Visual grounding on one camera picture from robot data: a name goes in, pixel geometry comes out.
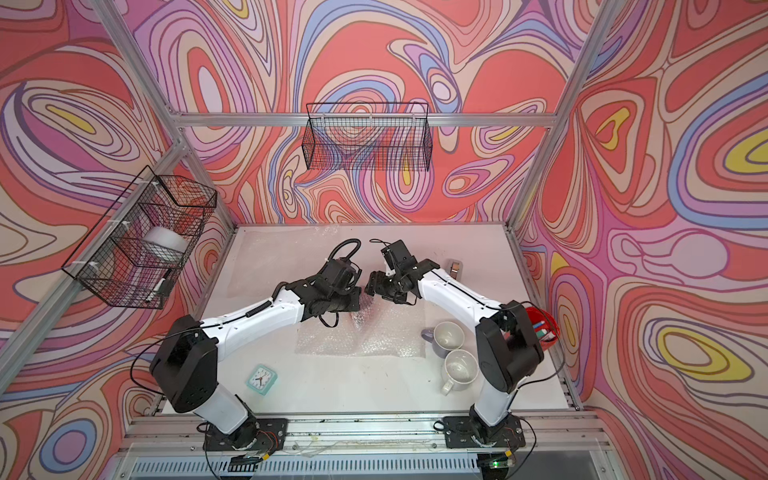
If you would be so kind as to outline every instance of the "mug handle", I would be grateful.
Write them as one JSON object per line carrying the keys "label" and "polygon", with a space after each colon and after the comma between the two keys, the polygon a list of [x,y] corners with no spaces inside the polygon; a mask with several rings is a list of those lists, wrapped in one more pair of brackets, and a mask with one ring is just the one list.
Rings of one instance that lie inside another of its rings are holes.
{"label": "mug handle", "polygon": [[434,342],[435,341],[435,329],[424,329],[422,330],[422,338],[426,340],[427,342]]}
{"label": "mug handle", "polygon": [[448,381],[445,382],[445,385],[442,386],[440,393],[442,393],[443,395],[448,395],[454,385],[455,383],[453,382],[453,380],[448,379]]}

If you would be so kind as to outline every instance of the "wall panel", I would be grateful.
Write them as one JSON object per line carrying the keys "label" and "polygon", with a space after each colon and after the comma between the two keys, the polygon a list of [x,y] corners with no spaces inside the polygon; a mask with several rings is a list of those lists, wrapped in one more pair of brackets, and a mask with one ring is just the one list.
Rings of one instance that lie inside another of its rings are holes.
{"label": "wall panel", "polygon": [[187,138],[236,223],[499,222],[545,130],[457,127],[428,172],[307,170],[302,131],[189,127]]}
{"label": "wall panel", "polygon": [[632,478],[768,476],[768,5],[628,2],[516,232]]}
{"label": "wall panel", "polygon": [[[0,45],[2,347],[169,140],[87,0],[4,2]],[[163,311],[77,297],[0,396],[1,480],[100,475],[151,401],[128,379],[131,360],[194,310],[224,238],[214,215]],[[153,354],[139,362],[147,384]]]}
{"label": "wall panel", "polygon": [[[128,2],[124,18],[183,112],[301,112],[310,101],[554,111],[595,2]],[[441,135],[451,136],[450,132]]]}

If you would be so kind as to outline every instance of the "white table surface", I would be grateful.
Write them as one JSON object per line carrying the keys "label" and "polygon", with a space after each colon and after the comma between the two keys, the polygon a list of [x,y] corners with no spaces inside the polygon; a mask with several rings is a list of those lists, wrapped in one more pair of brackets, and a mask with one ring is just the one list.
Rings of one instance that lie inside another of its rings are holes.
{"label": "white table surface", "polygon": [[[313,275],[341,240],[359,238],[353,257],[363,270],[365,286],[372,270],[385,270],[382,245],[370,238],[403,240],[417,260],[441,266],[448,258],[463,262],[461,281],[489,298],[528,300],[523,280],[501,225],[364,225],[322,227],[241,227],[205,309],[204,318],[219,316],[271,295],[280,281]],[[425,324],[453,319],[425,303]],[[308,319],[307,322],[318,322]],[[318,356],[294,352],[300,326],[279,329],[238,350],[219,363],[218,380],[259,413],[465,412],[478,398],[482,374],[469,389],[440,393],[443,360],[431,348],[425,358],[395,356]],[[465,330],[464,349],[476,356],[475,334]],[[257,365],[274,370],[277,381],[262,396],[246,386]],[[551,375],[548,353],[534,375]],[[557,377],[520,390],[516,410],[566,409]],[[164,412],[173,412],[166,402]]]}

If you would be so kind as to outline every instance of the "white mug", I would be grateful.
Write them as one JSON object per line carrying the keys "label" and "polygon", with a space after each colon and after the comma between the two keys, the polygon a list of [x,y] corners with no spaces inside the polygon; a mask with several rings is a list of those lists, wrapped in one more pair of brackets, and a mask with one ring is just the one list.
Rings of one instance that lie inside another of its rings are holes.
{"label": "white mug", "polygon": [[449,352],[464,345],[464,330],[453,322],[440,322],[433,329],[422,330],[422,338],[432,344],[435,354],[444,359]]}
{"label": "white mug", "polygon": [[451,390],[464,390],[478,378],[480,366],[477,359],[466,350],[453,350],[445,358],[442,366],[441,393],[448,395]]}

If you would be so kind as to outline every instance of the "white roll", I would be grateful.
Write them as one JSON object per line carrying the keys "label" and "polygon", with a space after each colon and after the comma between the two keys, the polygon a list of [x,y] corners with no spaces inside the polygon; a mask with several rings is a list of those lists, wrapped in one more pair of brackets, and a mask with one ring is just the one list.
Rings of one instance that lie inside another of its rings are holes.
{"label": "white roll", "polygon": [[167,248],[168,250],[150,249],[153,255],[165,262],[181,260],[189,246],[189,243],[181,235],[165,227],[152,227],[152,230],[144,235],[144,241]]}

